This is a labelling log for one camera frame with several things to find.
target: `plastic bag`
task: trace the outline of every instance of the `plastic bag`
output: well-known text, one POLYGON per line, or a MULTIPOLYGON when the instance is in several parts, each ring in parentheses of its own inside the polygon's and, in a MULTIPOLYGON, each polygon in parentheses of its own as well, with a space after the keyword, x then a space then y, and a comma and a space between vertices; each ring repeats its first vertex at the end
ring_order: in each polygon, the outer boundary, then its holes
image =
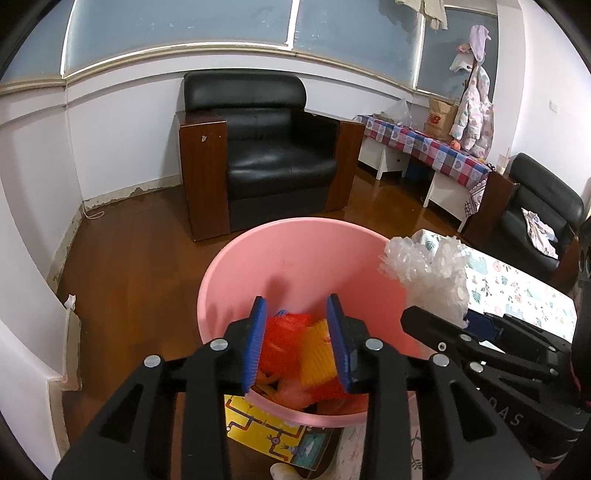
POLYGON ((412 116, 408 108, 406 100, 399 100, 390 108, 384 110, 382 113, 374 114, 374 117, 381 118, 398 126, 410 127, 412 116))
POLYGON ((380 269, 406 289, 407 307, 416 305, 466 328, 469 255, 458 239, 443 238, 439 248, 429 251, 408 237, 394 237, 386 244, 384 254, 380 269))

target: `white wall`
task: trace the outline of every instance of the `white wall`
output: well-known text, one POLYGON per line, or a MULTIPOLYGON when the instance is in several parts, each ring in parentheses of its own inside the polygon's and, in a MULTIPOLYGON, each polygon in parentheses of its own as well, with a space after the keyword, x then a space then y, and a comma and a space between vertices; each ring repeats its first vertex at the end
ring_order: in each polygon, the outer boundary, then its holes
POLYGON ((0 321, 0 411, 18 443, 47 478, 60 461, 47 389, 47 381, 58 377, 0 321))
POLYGON ((0 180, 0 321, 42 362, 63 375, 66 309, 33 263, 0 180))
POLYGON ((519 0, 525 23, 525 85, 511 149, 544 165, 588 202, 591 74, 564 32, 533 0, 519 0), (550 110, 550 101, 558 113, 550 110))
POLYGON ((0 99, 0 177, 22 240, 45 278, 82 202, 65 103, 63 89, 0 99))
MULTIPOLYGON (((251 54, 194 54, 148 60, 67 88, 76 170, 85 200, 178 174, 173 116, 184 109, 184 72, 204 68, 261 68, 296 73, 309 109, 353 118, 386 110, 412 94, 392 84, 292 58, 251 54)), ((413 115, 422 126, 426 98, 413 115)))
POLYGON ((499 155, 511 149, 524 87, 525 29, 523 13, 517 0, 498 0, 499 60, 493 97, 495 134, 486 159, 496 165, 499 155))
POLYGON ((33 263, 1 181, 0 265, 0 410, 27 455, 51 477, 60 456, 48 381, 65 372, 67 312, 33 263))

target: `red mesh bag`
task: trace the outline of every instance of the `red mesh bag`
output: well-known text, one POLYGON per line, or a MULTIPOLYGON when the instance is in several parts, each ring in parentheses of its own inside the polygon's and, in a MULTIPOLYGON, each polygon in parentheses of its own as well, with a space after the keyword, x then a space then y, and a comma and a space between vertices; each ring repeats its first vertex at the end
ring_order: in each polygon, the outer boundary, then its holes
POLYGON ((310 389, 310 394, 314 402, 321 400, 344 400, 351 397, 351 395, 343 390, 343 386, 339 382, 339 377, 334 377, 327 383, 310 389))
POLYGON ((313 324, 314 317, 305 313, 286 313, 268 319, 259 369, 282 377, 299 376, 300 336, 305 328, 313 324))

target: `white table leg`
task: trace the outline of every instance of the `white table leg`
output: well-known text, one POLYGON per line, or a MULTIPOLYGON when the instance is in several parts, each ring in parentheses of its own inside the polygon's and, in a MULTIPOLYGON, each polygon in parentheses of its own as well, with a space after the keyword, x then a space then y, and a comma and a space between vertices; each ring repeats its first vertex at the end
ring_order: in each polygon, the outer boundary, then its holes
POLYGON ((431 185, 429 186, 429 191, 427 192, 427 196, 425 197, 425 202, 423 203, 423 208, 427 208, 429 206, 429 198, 431 198, 431 194, 433 194, 433 189, 435 188, 435 182, 437 178, 437 172, 433 176, 431 180, 431 185))
POLYGON ((376 180, 381 180, 382 179, 382 174, 386 171, 387 169, 387 165, 386 165, 386 145, 382 145, 382 156, 381 159, 379 161, 379 168, 378 168, 378 174, 375 176, 376 180))
POLYGON ((460 224, 459 228, 457 229, 457 233, 462 233, 462 230, 464 230, 464 227, 466 226, 467 221, 468 221, 468 218, 467 217, 464 218, 464 220, 460 224))

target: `towel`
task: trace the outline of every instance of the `towel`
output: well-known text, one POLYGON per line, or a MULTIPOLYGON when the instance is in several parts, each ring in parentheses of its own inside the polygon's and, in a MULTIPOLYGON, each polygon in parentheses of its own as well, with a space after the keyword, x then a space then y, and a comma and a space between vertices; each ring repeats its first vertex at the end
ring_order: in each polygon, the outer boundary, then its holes
POLYGON ((415 12, 424 15, 433 30, 447 30, 447 15, 444 0, 396 0, 396 3, 406 5, 415 12))
POLYGON ((558 241, 554 234, 554 230, 542 222, 537 213, 530 212, 524 208, 521 209, 521 212, 523 213, 525 223, 527 224, 527 234, 535 249, 542 252, 546 257, 558 260, 556 249, 550 245, 550 242, 558 241))
POLYGON ((484 49, 486 41, 491 38, 488 36, 488 28, 484 25, 472 25, 470 29, 470 47, 472 53, 479 63, 484 60, 484 49))

